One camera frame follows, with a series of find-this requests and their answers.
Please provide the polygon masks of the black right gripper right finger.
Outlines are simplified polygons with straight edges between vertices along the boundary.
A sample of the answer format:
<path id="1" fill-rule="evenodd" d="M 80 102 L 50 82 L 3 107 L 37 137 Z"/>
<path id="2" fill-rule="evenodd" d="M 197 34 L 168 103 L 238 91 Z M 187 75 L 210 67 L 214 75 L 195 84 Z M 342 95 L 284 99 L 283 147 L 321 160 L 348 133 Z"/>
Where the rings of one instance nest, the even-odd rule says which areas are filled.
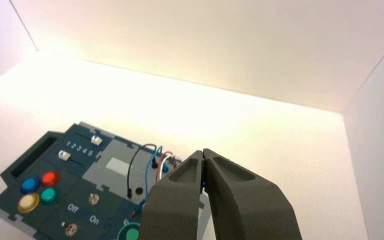
<path id="1" fill-rule="evenodd" d="M 275 183 L 208 148 L 203 157 L 216 239 L 302 239 L 294 209 Z"/>

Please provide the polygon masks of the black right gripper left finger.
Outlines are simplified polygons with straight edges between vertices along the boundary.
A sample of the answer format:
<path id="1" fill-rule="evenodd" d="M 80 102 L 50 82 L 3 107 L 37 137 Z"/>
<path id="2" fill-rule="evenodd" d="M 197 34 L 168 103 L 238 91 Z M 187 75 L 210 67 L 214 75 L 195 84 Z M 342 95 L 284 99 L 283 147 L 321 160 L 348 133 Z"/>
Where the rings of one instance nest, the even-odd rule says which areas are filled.
<path id="1" fill-rule="evenodd" d="M 150 190 L 140 240 L 196 240 L 203 152 L 195 151 Z"/>

